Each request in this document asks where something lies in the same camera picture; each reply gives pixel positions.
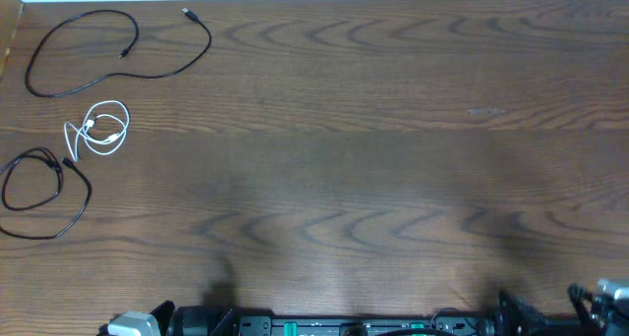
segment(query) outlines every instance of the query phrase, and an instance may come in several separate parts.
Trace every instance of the wooden table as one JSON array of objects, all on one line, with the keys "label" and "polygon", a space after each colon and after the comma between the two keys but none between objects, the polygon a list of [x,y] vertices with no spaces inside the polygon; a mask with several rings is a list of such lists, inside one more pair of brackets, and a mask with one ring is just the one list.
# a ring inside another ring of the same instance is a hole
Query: wooden table
[{"label": "wooden table", "polygon": [[[82,148],[94,193],[50,242],[0,237],[0,334],[93,334],[114,313],[239,305],[410,314],[493,306],[499,288],[569,312],[566,287],[629,276],[629,0],[326,0],[28,4],[0,83],[0,158],[68,155],[64,121],[124,101],[114,155]],[[33,71],[74,95],[24,86]],[[110,124],[101,124],[106,129]],[[24,164],[9,190],[55,184]],[[50,232],[79,209],[68,171]]]}]

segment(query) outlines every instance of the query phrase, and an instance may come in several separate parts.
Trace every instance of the cable plug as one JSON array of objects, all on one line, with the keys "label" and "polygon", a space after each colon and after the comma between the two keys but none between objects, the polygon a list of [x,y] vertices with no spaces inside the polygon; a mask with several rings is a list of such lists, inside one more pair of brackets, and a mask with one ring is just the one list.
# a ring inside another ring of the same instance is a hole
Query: cable plug
[{"label": "cable plug", "polygon": [[75,163],[73,163],[72,160],[68,159],[68,157],[63,158],[62,163],[70,169],[76,168]]},{"label": "cable plug", "polygon": [[126,49],[122,50],[122,52],[120,53],[120,55],[118,56],[118,58],[123,58],[123,57],[127,56],[127,54],[129,53],[129,51],[131,51],[131,48],[126,48]]},{"label": "cable plug", "polygon": [[48,166],[48,168],[56,171],[56,172],[60,172],[61,171],[61,167],[59,166],[59,164],[57,162],[54,162],[52,160],[46,160],[41,158],[41,160],[43,160],[44,163],[46,163],[46,165]]},{"label": "cable plug", "polygon": [[182,11],[186,15],[186,17],[190,18],[191,21],[193,21],[193,22],[198,22],[199,21],[199,17],[197,17],[197,15],[194,14],[193,11],[189,10],[188,8],[184,8],[184,9],[182,9]]},{"label": "cable plug", "polygon": [[87,119],[87,121],[86,121],[86,131],[89,131],[89,129],[94,127],[94,125],[96,125],[96,120],[95,119]]}]

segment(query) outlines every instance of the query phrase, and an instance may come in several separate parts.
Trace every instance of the usb connector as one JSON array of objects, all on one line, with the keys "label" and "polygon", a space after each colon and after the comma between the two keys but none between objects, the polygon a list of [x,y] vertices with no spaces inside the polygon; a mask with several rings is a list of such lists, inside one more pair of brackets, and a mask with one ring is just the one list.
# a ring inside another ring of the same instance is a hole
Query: usb connector
[{"label": "usb connector", "polygon": [[194,14],[193,11],[189,10],[188,8],[182,9],[182,12],[184,12],[186,17],[190,18],[191,21],[193,21],[193,22],[198,22],[199,21],[199,17],[197,17],[197,15]]},{"label": "usb connector", "polygon": [[129,53],[129,51],[131,51],[131,47],[127,47],[126,49],[122,50],[122,52],[120,53],[120,55],[118,55],[118,58],[123,58],[123,57],[127,56],[127,54]]}]

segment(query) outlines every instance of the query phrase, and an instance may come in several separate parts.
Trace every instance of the black wire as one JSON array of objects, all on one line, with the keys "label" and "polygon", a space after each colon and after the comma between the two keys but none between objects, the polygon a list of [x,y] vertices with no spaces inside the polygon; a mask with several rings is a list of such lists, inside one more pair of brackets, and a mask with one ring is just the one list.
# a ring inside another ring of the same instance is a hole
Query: black wire
[{"label": "black wire", "polygon": [[136,34],[134,36],[134,39],[133,39],[133,41],[131,41],[131,44],[120,53],[120,58],[123,58],[123,57],[127,56],[129,51],[131,51],[131,48],[136,44],[136,41],[138,41],[138,37],[140,36],[140,29],[138,28],[138,23],[136,22],[136,20],[131,15],[129,15],[128,13],[122,12],[122,11],[117,11],[117,10],[96,10],[96,11],[90,11],[90,12],[85,12],[85,13],[81,13],[81,14],[75,15],[72,18],[62,22],[57,27],[53,28],[51,31],[49,31],[48,34],[41,39],[41,41],[39,42],[39,45],[37,45],[37,48],[32,53],[32,56],[30,57],[29,66],[27,67],[27,72],[25,74],[25,85],[27,86],[27,89],[30,91],[31,94],[33,94],[35,96],[39,96],[39,97],[48,97],[48,98],[59,97],[59,96],[63,96],[63,95],[72,94],[74,92],[77,92],[79,90],[85,89],[85,88],[87,88],[87,87],[89,87],[91,85],[97,84],[100,81],[103,81],[105,79],[108,79],[108,78],[114,77],[114,76],[133,77],[133,78],[140,78],[140,79],[146,79],[146,80],[154,80],[154,79],[171,77],[171,76],[177,75],[178,73],[186,70],[187,68],[192,66],[195,62],[197,62],[197,60],[201,56],[203,56],[203,54],[209,49],[209,47],[212,44],[212,34],[211,34],[211,32],[209,32],[209,29],[192,12],[184,11],[186,16],[188,16],[188,18],[190,20],[192,20],[195,23],[198,23],[200,26],[203,27],[203,29],[207,32],[207,36],[208,36],[207,45],[205,46],[203,51],[197,57],[195,57],[192,61],[190,61],[188,64],[186,64],[184,67],[182,67],[182,68],[180,68],[178,70],[175,70],[173,72],[169,72],[167,74],[155,75],[155,76],[137,75],[137,74],[130,74],[130,73],[125,73],[125,72],[110,73],[110,74],[104,75],[102,77],[99,77],[99,78],[97,78],[97,79],[95,79],[95,80],[93,80],[91,82],[83,84],[83,85],[81,85],[79,87],[76,87],[74,89],[63,91],[63,92],[56,93],[56,94],[44,94],[44,93],[40,93],[37,90],[35,90],[32,87],[32,85],[30,85],[30,72],[32,71],[32,65],[34,64],[35,59],[37,58],[37,55],[39,54],[39,51],[43,47],[43,45],[46,42],[46,40],[48,39],[48,37],[50,37],[50,35],[52,35],[52,33],[55,32],[58,28],[66,25],[66,24],[68,24],[70,22],[73,22],[73,21],[75,21],[77,19],[80,19],[80,18],[83,18],[83,17],[86,17],[86,16],[90,16],[90,15],[93,15],[93,14],[96,14],[96,13],[116,13],[116,14],[120,14],[120,15],[123,15],[123,16],[126,16],[127,18],[129,18],[131,20],[131,22],[134,24],[134,28],[136,29]]},{"label": "black wire", "polygon": [[[57,191],[51,197],[43,200],[42,202],[32,204],[26,207],[14,207],[7,202],[7,197],[6,197],[7,186],[9,185],[9,179],[11,178],[11,174],[13,174],[13,171],[16,169],[18,164],[20,164],[22,160],[24,159],[39,160],[43,162],[44,164],[46,164],[50,169],[52,169],[57,175]],[[55,235],[51,235],[51,236],[27,236],[27,235],[22,235],[22,234],[16,234],[16,233],[12,233],[4,229],[2,226],[0,226],[0,233],[6,234],[10,237],[19,238],[19,239],[50,240],[50,239],[55,239],[62,236],[64,233],[68,231],[68,229],[70,229],[79,220],[79,218],[81,218],[81,215],[87,208],[87,204],[89,203],[89,198],[91,197],[91,183],[70,159],[64,158],[63,164],[66,167],[72,169],[75,173],[77,173],[77,175],[79,175],[79,177],[83,179],[84,183],[86,183],[86,186],[87,186],[87,196],[83,203],[83,207],[81,207],[81,210],[79,211],[79,213],[77,213],[77,215],[75,215],[72,221],[70,221],[70,223],[64,229],[62,229],[59,233]],[[4,179],[4,184],[2,185],[2,193],[0,195],[2,196],[2,204],[9,210],[24,211],[24,210],[40,207],[50,202],[51,200],[57,198],[57,196],[61,194],[61,191],[63,190],[63,182],[64,182],[63,169],[61,165],[59,164],[59,161],[57,160],[55,155],[48,148],[37,147],[37,148],[33,148],[33,149],[29,149],[25,151],[24,153],[13,158],[13,160],[9,161],[2,168],[0,168],[0,175],[2,175],[2,173],[4,173],[5,170],[7,169],[9,169],[9,171],[7,172],[7,175]]]},{"label": "black wire", "polygon": [[[430,319],[430,327],[436,328],[436,319],[438,318],[438,316],[441,313],[443,313],[445,311],[459,311],[459,309],[458,308],[452,308],[452,307],[441,309],[435,315],[433,315],[432,318]],[[473,333],[465,335],[465,336],[474,336],[474,335],[476,335],[478,333],[478,329],[477,329],[478,324],[472,325],[472,322],[470,322],[470,320],[467,317],[465,317],[465,316],[463,317],[463,319],[465,320],[465,323],[468,324],[468,326],[470,326],[474,330]]]},{"label": "black wire", "polygon": [[447,331],[441,331],[441,330],[429,329],[429,328],[423,328],[423,329],[405,328],[402,330],[383,332],[383,333],[377,334],[377,336],[405,336],[405,335],[416,335],[416,334],[433,335],[433,336],[458,336]]}]

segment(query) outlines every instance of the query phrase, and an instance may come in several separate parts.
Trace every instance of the electronic device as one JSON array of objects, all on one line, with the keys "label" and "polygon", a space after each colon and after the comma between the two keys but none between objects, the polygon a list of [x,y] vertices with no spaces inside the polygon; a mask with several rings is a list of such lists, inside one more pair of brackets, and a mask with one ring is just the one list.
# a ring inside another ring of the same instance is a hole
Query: electronic device
[{"label": "electronic device", "polygon": [[288,317],[271,311],[182,307],[164,302],[151,313],[126,312],[99,336],[629,336],[629,281],[601,279],[595,293],[573,284],[576,314],[545,316],[523,300],[498,293],[484,312],[444,308],[416,317]]}]

